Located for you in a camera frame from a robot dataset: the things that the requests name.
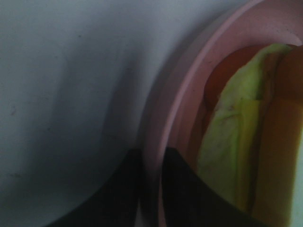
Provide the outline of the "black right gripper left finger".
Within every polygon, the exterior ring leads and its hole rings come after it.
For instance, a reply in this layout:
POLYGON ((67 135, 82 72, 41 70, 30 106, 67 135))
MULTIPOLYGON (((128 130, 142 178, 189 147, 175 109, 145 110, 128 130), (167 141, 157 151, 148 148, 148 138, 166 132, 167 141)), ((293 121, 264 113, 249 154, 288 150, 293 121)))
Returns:
POLYGON ((131 149, 106 183, 50 227, 133 227, 142 178, 142 153, 131 149))

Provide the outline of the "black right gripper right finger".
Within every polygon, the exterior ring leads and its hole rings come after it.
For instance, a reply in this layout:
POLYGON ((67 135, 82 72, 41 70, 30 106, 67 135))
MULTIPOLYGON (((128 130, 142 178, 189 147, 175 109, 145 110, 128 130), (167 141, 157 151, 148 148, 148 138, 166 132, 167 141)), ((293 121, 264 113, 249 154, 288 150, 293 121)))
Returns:
POLYGON ((161 174, 169 227, 261 227, 202 182, 175 148, 166 148, 161 174))

